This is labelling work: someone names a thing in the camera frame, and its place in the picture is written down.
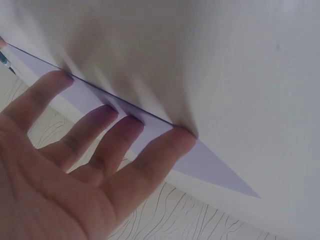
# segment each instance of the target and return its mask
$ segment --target white surface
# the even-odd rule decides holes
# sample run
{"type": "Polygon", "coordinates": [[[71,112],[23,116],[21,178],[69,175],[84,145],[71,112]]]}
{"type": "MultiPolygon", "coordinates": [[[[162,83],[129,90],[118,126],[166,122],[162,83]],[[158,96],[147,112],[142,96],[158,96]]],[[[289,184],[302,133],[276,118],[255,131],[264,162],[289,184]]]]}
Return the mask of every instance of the white surface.
{"type": "MultiPolygon", "coordinates": [[[[27,86],[1,64],[0,78],[1,111],[27,86]]],[[[59,140],[72,125],[68,119],[48,107],[28,135],[32,143],[41,148],[59,140]]],[[[90,159],[98,143],[97,140],[93,143],[74,168],[90,159]]],[[[163,183],[109,239],[282,240],[208,206],[168,183],[163,183]]]]}
{"type": "Polygon", "coordinates": [[[267,231],[317,238],[320,1],[32,1],[1,0],[8,42],[197,129],[262,199],[171,183],[267,231]]]}

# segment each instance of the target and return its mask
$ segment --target knuckle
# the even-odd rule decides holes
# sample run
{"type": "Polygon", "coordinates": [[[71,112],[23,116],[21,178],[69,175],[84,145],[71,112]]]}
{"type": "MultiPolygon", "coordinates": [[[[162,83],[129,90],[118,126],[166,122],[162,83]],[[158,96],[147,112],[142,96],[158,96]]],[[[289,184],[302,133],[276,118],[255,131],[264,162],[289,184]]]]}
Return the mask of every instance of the knuckle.
{"type": "Polygon", "coordinates": [[[155,171],[152,168],[151,161],[149,159],[140,158],[130,163],[131,167],[137,174],[142,177],[148,184],[154,184],[155,171]]]}

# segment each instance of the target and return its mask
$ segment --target floor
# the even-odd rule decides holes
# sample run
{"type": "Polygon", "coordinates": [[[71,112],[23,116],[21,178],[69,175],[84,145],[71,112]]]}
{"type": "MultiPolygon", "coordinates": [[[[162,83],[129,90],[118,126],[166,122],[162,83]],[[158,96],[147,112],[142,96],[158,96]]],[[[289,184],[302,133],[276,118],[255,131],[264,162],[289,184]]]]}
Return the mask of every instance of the floor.
{"type": "MultiPolygon", "coordinates": [[[[23,81],[0,65],[0,111],[27,88],[23,81]]],[[[35,147],[40,148],[59,140],[72,126],[68,119],[48,107],[30,130],[29,137],[35,147]]],[[[96,140],[74,168],[89,160],[97,144],[96,140]]],[[[109,239],[284,240],[208,206],[165,182],[109,239]]]]}

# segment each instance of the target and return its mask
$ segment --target fingernail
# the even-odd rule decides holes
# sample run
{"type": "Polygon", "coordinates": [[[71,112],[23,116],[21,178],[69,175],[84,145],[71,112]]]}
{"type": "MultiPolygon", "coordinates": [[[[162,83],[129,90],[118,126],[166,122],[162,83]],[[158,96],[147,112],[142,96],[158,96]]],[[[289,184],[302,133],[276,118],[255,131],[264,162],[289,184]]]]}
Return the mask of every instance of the fingernail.
{"type": "Polygon", "coordinates": [[[67,72],[67,71],[63,71],[63,73],[72,81],[74,81],[74,77],[72,76],[71,73],[67,72]]]}

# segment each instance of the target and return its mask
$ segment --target paper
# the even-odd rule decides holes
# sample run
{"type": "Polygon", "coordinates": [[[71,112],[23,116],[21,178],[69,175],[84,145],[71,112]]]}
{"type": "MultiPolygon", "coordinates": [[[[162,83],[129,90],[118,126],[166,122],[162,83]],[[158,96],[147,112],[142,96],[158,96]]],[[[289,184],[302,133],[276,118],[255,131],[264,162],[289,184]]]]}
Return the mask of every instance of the paper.
{"type": "MultiPolygon", "coordinates": [[[[59,70],[58,67],[36,58],[35,56],[32,56],[18,48],[10,45],[8,48],[39,77],[50,71],[59,70]]],[[[173,128],[170,123],[158,118],[157,116],[154,116],[102,89],[98,89],[77,76],[73,76],[73,78],[74,84],[62,92],[61,96],[83,114],[86,114],[101,105],[108,104],[113,106],[119,113],[116,122],[127,115],[133,115],[145,124],[143,133],[131,147],[136,154],[139,154],[151,140],[173,128]]],[[[202,181],[259,198],[259,195],[249,187],[247,183],[237,176],[235,172],[233,172],[200,140],[197,141],[195,147],[187,155],[175,164],[173,169],[202,181]]]]}

